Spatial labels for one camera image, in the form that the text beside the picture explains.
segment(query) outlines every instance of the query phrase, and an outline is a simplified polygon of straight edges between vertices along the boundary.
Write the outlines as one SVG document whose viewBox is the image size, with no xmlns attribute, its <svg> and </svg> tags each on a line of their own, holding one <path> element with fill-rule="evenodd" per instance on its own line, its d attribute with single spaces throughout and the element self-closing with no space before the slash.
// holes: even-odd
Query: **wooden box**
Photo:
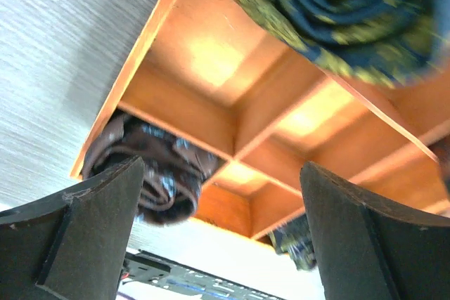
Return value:
<svg viewBox="0 0 450 300">
<path fill-rule="evenodd" d="M 124 110 L 221 157 L 196 218 L 259 239 L 304 212 L 315 161 L 403 204 L 448 206 L 427 145 L 450 133 L 450 71 L 379 89 L 325 74 L 235 0 L 159 0 L 87 136 Z"/>
</svg>

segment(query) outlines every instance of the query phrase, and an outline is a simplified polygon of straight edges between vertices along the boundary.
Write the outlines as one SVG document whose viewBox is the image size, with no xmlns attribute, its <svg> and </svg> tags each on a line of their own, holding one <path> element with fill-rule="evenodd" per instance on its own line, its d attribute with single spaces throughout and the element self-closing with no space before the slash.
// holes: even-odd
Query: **wooden frame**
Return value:
<svg viewBox="0 0 450 300">
<path fill-rule="evenodd" d="M 223 159 L 195 217 L 248 238 L 304 212 L 307 160 L 439 212 L 449 204 L 427 146 L 450 133 L 449 89 L 450 70 L 400 90 L 340 79 L 267 34 L 235 0 L 159 0 L 71 177 L 119 108 Z"/>
</svg>

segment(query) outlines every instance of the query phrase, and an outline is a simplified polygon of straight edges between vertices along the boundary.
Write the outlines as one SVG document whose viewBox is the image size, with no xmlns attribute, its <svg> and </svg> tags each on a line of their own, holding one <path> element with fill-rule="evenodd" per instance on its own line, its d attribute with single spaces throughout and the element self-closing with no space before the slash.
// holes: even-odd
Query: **white surface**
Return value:
<svg viewBox="0 0 450 300">
<path fill-rule="evenodd" d="M 0 203 L 63 189 L 157 0 L 0 0 Z M 133 227 L 130 247 L 287 299 L 321 299 L 317 273 L 197 222 Z"/>
</svg>

